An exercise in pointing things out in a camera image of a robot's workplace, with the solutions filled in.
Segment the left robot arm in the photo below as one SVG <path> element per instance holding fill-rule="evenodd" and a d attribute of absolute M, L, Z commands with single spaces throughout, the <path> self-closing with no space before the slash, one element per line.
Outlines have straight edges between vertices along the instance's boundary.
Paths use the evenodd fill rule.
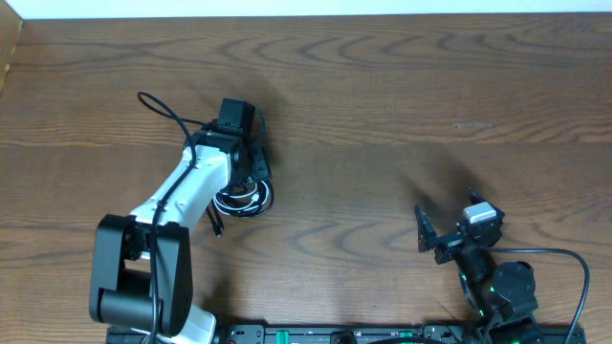
<path fill-rule="evenodd" d="M 218 118 L 186 133 L 182 157 L 143 204 L 98 223 L 89 313 L 109 343 L 219 343 L 215 316 L 193 303 L 190 235 L 207 215 L 253 218 L 274 200 L 262 112 L 223 100 Z"/>

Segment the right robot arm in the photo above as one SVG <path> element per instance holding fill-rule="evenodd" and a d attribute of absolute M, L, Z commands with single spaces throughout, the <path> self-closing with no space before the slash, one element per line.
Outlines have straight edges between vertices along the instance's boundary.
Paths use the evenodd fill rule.
<path fill-rule="evenodd" d="M 498 264 L 493 246 L 501 239 L 505 213 L 468 190 L 470 206 L 447 235 L 436 234 L 426 213 L 414 208 L 418 249 L 433 251 L 437 264 L 454 262 L 471 307 L 479 317 L 464 332 L 469 343 L 542 343 L 544 334 L 533 312 L 538 308 L 533 268 L 525 262 Z"/>

